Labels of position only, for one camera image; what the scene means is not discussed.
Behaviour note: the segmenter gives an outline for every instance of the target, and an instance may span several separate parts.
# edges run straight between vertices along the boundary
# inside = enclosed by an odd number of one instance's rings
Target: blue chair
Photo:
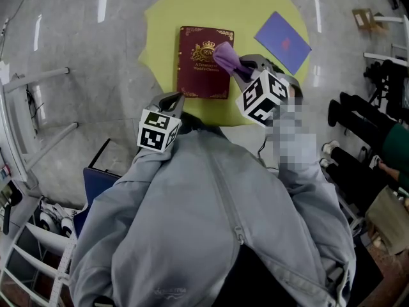
[[[103,193],[105,190],[109,189],[114,185],[114,183],[121,178],[117,174],[109,173],[107,170],[102,171],[100,169],[94,168],[94,164],[104,152],[108,143],[111,139],[108,139],[99,149],[98,153],[95,155],[91,164],[87,168],[84,168],[84,183],[85,183],[85,193],[87,196],[88,207],[83,212],[74,216],[73,224],[77,236],[81,234],[82,227],[84,226],[85,220],[88,216],[88,212],[92,206],[94,199]]]

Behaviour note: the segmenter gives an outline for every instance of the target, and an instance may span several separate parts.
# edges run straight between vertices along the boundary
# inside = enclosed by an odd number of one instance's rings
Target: gray floor
[[[0,26],[13,15],[21,0],[0,0]],[[123,174],[135,155],[138,118],[143,107],[160,93],[150,71],[137,62],[145,44],[143,11],[157,0],[107,0],[105,20],[98,23],[98,0],[25,0],[10,22],[3,61],[10,74],[30,74],[69,66],[68,76],[34,85],[40,108],[37,121],[46,142],[64,125],[79,122],[34,168],[44,194],[56,201],[84,201],[82,169],[101,144],[113,144],[98,167]],[[344,136],[340,126],[327,125],[330,99],[340,91],[367,98],[372,88],[363,78],[364,51],[390,54],[390,44],[404,44],[403,28],[391,25],[385,35],[361,33],[352,8],[372,8],[384,15],[393,12],[388,0],[319,0],[321,33],[316,0],[292,0],[309,31],[311,62],[303,85],[306,102],[314,113],[312,131],[317,143],[338,139],[357,155],[362,143]],[[38,39],[35,29],[39,28]],[[263,141],[257,125],[224,129],[234,142],[256,152]]]

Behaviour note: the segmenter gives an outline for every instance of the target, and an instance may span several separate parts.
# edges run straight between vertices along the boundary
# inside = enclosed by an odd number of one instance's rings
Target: yellow table
[[[297,7],[290,0],[159,0],[146,10],[148,35],[146,48],[139,60],[148,66],[164,92],[176,90],[178,62],[178,33],[181,26],[224,28],[235,32],[235,51],[244,54],[261,54],[286,68],[259,42],[254,35],[273,14],[279,12],[309,43],[307,28]],[[303,83],[309,66],[309,57],[295,77]],[[187,98],[184,111],[202,119],[207,125],[236,126],[251,121],[241,116],[235,100],[240,89],[232,78],[229,98],[212,100]]]

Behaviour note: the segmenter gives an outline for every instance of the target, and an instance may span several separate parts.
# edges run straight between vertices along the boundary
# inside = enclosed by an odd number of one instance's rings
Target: book
[[[180,28],[177,90],[188,98],[227,99],[230,75],[213,60],[218,44],[235,41],[227,29]]]
[[[293,75],[311,51],[304,39],[277,12],[274,12],[254,37]]]

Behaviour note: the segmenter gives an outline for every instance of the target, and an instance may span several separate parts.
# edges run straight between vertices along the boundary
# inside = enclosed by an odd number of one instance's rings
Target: shoe
[[[351,98],[352,98],[352,96],[350,96],[349,94],[347,94],[345,92],[341,92],[339,94],[339,101],[340,101],[340,103],[341,103],[341,105],[343,107],[351,106]]]
[[[320,160],[320,166],[325,169],[328,166],[330,166],[332,163],[327,159],[327,158],[321,158]]]
[[[323,153],[327,154],[328,156],[331,156],[331,153],[334,148],[339,148],[339,142],[336,140],[332,140],[331,142],[325,143],[321,150]]]
[[[341,105],[338,101],[331,100],[328,107],[328,125],[334,127],[337,125],[337,114]]]

